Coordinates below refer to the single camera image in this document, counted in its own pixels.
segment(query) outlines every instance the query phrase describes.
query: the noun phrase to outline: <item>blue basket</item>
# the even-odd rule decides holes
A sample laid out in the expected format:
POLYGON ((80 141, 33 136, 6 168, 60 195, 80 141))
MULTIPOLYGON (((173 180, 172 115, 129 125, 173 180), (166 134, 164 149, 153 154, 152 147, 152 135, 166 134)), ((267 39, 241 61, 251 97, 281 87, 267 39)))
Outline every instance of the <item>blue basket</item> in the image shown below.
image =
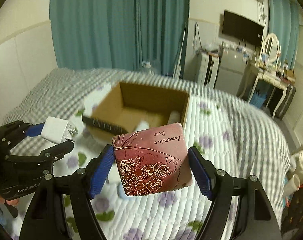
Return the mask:
POLYGON ((263 95, 259 95, 256 91, 253 93, 253 97, 250 100, 250 103, 257 108, 261 108, 267 98, 267 93, 263 95))

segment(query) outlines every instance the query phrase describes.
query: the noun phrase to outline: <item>teal curtain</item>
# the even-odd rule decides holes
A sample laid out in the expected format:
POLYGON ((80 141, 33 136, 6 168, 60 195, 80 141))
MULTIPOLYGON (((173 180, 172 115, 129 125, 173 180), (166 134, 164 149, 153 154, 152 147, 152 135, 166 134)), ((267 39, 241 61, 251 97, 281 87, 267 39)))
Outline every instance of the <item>teal curtain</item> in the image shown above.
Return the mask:
POLYGON ((58 67, 138 70, 134 0, 50 0, 58 67))
POLYGON ((188 17, 189 0, 135 0, 136 64, 156 61, 159 73, 172 74, 188 17))
POLYGON ((290 0, 269 0, 269 33, 275 33, 281 45, 280 61, 294 67, 299 37, 298 4, 290 0))
POLYGON ((156 60, 172 74, 188 17, 189 0, 50 0, 58 67, 139 70, 156 60))

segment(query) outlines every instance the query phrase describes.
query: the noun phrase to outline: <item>floral bedspread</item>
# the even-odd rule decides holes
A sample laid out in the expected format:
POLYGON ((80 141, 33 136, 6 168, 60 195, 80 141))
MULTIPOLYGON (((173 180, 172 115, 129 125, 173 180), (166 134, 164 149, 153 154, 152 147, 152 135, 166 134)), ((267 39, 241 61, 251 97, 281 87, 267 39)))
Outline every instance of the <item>floral bedspread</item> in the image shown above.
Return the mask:
MULTIPOLYGON (((145 83, 190 92, 184 137, 187 148, 196 146, 205 159, 232 176, 260 179, 280 222, 284 175, 289 167, 285 138, 262 111, 242 100, 185 80, 148 76, 123 70, 95 69, 75 72, 53 70, 7 115, 5 123, 44 122, 48 116, 71 120, 78 129, 74 150, 57 161, 53 175, 71 174, 99 155, 106 143, 93 139, 84 127, 82 113, 92 108, 118 81, 145 83)), ((12 150, 14 155, 38 155, 52 144, 42 138, 26 138, 12 150)), ((210 207, 197 183, 176 191, 148 196, 120 197, 117 184, 105 183, 92 201, 96 218, 107 239, 192 240, 210 207)), ((18 239, 32 195, 21 198, 19 216, 6 229, 18 239)), ((66 216, 73 239, 79 239, 69 196, 64 196, 66 216)), ((237 199, 234 197, 222 239, 229 239, 237 199)))

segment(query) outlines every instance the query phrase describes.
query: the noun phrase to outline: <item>refrigerator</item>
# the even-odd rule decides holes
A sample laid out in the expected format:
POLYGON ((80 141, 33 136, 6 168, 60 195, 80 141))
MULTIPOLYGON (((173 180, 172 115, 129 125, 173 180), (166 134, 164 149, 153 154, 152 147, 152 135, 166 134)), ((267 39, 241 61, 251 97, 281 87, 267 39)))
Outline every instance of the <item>refrigerator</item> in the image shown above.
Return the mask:
POLYGON ((224 49, 221 55, 215 89, 237 96, 246 65, 243 53, 224 49))

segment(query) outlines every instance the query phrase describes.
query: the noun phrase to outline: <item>open cardboard box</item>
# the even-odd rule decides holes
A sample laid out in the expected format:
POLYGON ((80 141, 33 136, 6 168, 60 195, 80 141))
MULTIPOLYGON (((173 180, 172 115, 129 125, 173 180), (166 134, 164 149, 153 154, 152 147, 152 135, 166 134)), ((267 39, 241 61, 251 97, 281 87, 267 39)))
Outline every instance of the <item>open cardboard box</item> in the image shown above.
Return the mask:
MULTIPOLYGON (((149 128, 166 125, 172 111, 181 114, 185 125, 189 93, 150 85, 120 82, 93 110, 91 117, 133 132, 141 121, 149 128)), ((88 127, 96 138, 110 142, 115 134, 88 127)))

